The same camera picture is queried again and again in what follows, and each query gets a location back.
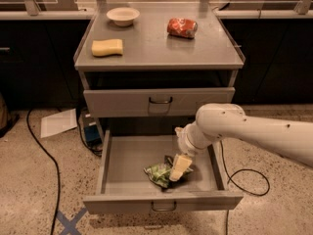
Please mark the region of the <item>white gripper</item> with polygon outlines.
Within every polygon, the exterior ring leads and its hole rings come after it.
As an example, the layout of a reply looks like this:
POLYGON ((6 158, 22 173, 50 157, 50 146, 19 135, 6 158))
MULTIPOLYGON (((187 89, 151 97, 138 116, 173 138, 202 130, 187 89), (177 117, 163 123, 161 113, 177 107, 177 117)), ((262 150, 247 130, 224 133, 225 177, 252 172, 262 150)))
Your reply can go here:
POLYGON ((187 124, 185 127, 176 127, 175 132, 178 148, 185 155, 175 155, 169 174, 171 181, 178 181, 183 176, 192 164, 190 157, 204 152, 212 144, 212 138, 205 135, 194 122, 187 124))

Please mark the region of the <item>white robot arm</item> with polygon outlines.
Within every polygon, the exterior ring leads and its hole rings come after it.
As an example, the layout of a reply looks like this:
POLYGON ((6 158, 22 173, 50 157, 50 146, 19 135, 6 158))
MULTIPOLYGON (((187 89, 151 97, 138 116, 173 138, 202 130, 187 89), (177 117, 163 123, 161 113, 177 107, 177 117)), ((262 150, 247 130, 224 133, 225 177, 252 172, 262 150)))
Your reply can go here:
POLYGON ((178 181, 192 157, 225 138, 236 138, 296 162, 313 166, 313 123, 249 117, 234 104, 201 106, 194 122, 175 128, 178 148, 169 179, 178 181))

